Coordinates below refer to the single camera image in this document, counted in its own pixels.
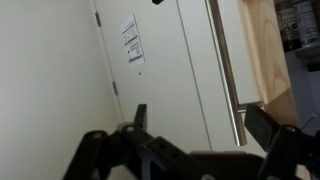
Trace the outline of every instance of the door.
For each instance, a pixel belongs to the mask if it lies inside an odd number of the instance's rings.
[[[95,0],[125,121],[148,105],[147,126],[185,151],[210,150],[177,1]],[[145,63],[130,67],[120,31],[134,15]]]

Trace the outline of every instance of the wooden board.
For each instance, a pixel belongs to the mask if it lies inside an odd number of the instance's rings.
[[[273,0],[240,0],[239,4],[265,110],[281,124],[297,125]]]

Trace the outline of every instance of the wall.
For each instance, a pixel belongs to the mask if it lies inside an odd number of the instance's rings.
[[[61,179],[118,123],[95,26],[87,0],[1,0],[0,179]]]

